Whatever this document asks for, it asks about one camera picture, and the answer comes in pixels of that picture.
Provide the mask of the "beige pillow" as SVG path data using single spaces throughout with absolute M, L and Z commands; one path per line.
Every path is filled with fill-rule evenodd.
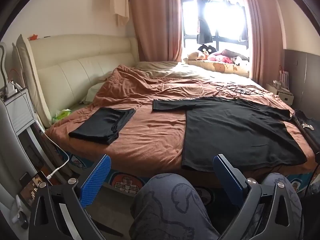
M 193 75 L 188 66 L 180 62 L 139 62 L 135 68 L 148 73 L 151 77 L 184 78 Z

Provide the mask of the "person's patterned grey leg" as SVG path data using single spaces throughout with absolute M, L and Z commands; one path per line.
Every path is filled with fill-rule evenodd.
M 218 239 L 194 187 L 174 173 L 153 176 L 131 205 L 131 239 Z

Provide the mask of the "hanging dark garment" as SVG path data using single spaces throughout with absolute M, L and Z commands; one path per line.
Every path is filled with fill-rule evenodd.
M 204 17 L 205 5 L 206 5 L 206 2 L 204 0 L 197 0 L 197 6 L 198 6 L 197 43 L 198 44 L 207 44 L 207 43 L 212 43 L 213 41 L 209 25 Z

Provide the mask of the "folded black bear-print shirt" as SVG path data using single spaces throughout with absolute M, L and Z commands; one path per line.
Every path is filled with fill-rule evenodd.
M 292 120 L 308 142 L 314 154 L 317 154 L 319 152 L 320 141 L 319 121 L 308 118 L 304 112 L 300 110 L 295 110 Z

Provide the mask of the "green tissue pack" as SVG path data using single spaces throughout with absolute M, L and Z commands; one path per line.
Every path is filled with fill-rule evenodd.
M 56 123 L 72 113 L 70 109 L 63 109 L 61 111 L 56 111 L 56 114 L 52 117 L 52 123 Z

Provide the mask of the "large black t-shirt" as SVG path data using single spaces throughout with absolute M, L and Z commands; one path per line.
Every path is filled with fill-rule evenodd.
M 307 161 L 287 131 L 290 111 L 244 99 L 220 97 L 155 100 L 153 111 L 185 111 L 182 167 L 212 172 L 222 154 L 235 168 L 251 171 Z

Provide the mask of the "cream hanging cloth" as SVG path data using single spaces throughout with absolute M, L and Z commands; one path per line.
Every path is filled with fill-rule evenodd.
M 129 14 L 129 0 L 110 0 L 110 12 L 116 16 L 118 26 L 127 25 Z

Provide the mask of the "brown bed blanket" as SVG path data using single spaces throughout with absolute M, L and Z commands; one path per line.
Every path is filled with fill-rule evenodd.
M 127 66 L 118 66 L 97 92 L 93 102 L 53 124 L 46 133 L 63 150 L 96 161 L 109 155 L 115 170 L 139 177 L 151 177 L 164 172 L 202 172 L 182 167 L 182 150 L 185 134 L 185 111 L 153 111 L 155 100 L 190 100 L 220 97 L 244 99 L 279 109 L 293 109 L 278 97 L 256 85 L 239 85 L 222 79 L 190 79 L 151 77 L 148 73 Z M 133 117 L 110 145 L 69 137 L 98 109 L 136 110 Z M 296 166 L 279 165 L 242 171 L 258 177 L 268 172 L 285 175 L 309 173 L 316 167 L 315 155 L 302 133 L 290 119 L 287 131 L 303 150 L 307 161 Z

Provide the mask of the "smartphone with lit screen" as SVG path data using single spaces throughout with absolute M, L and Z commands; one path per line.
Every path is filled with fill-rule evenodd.
M 33 202 L 36 198 L 38 189 L 40 187 L 40 184 L 42 182 L 48 182 L 47 177 L 45 174 L 40 171 L 31 178 L 28 173 L 26 172 L 22 176 L 22 181 L 24 182 L 24 185 L 22 186 L 22 189 L 20 193 L 18 194 L 20 200 L 23 202 L 23 204 L 31 210 L 31 207 L 33 205 Z

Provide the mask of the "cream padded headboard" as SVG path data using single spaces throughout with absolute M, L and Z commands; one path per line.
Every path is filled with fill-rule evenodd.
M 80 103 L 99 79 L 119 65 L 139 62 L 133 37 L 96 34 L 59 35 L 29 41 L 20 35 L 12 45 L 33 106 L 44 127 L 56 111 Z

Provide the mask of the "folded black garment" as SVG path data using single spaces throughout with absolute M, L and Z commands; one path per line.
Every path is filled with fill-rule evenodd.
M 133 117 L 136 110 L 101 107 L 81 126 L 68 135 L 71 138 L 110 145 L 119 137 L 119 132 Z

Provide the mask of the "bear-print long cushion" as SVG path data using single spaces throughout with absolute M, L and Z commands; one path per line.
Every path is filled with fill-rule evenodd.
M 189 60 L 187 58 L 185 58 L 184 61 L 186 64 L 201 67 L 205 70 L 210 70 L 212 72 L 236 74 L 243 77 L 249 77 L 249 70 L 242 66 L 237 66 L 236 64 L 208 60 Z

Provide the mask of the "pink curtain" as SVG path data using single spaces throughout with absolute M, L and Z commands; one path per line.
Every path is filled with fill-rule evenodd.
M 254 82 L 264 87 L 279 78 L 283 66 L 283 34 L 277 0 L 244 0 L 252 34 L 252 74 Z
M 180 0 L 130 0 L 140 61 L 181 61 Z

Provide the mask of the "plush toys pile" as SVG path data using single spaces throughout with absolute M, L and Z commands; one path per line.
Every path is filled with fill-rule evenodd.
M 245 63 L 249 62 L 249 58 L 230 51 L 228 49 L 224 49 L 221 51 L 217 51 L 213 46 L 211 45 L 201 45 L 199 48 L 195 51 L 190 53 L 187 56 L 188 61 L 203 61 L 203 60 L 209 60 L 214 62 L 223 62 L 228 64 L 236 64 L 239 66 L 243 61 Z

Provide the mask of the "white bedside cabinet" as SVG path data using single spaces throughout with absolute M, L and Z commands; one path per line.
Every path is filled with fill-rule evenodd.
M 274 95 L 279 96 L 279 98 L 286 103 L 288 106 L 292 106 L 294 101 L 294 95 L 291 92 L 283 90 L 282 88 L 277 89 L 271 84 L 266 84 L 266 89 L 273 93 Z

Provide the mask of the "right pink curtain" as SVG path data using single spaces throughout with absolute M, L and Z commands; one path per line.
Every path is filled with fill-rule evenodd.
M 244 0 L 252 34 L 252 74 L 254 82 L 264 87 L 279 78 L 283 66 L 283 34 L 277 0 Z

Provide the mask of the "left pink curtain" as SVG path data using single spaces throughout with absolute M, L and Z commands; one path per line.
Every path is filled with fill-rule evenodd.
M 140 61 L 181 61 L 180 0 L 130 0 Z

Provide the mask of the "cartoon print bed sheet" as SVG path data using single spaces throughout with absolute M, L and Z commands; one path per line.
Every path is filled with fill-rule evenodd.
M 94 162 L 67 152 L 70 160 L 69 168 L 77 173 L 82 174 L 87 168 L 90 168 Z M 302 192 L 310 181 L 312 173 L 288 175 L 287 179 L 293 185 L 297 193 Z M 102 186 L 119 193 L 134 196 L 149 181 L 146 177 L 137 177 L 128 173 L 110 169 Z

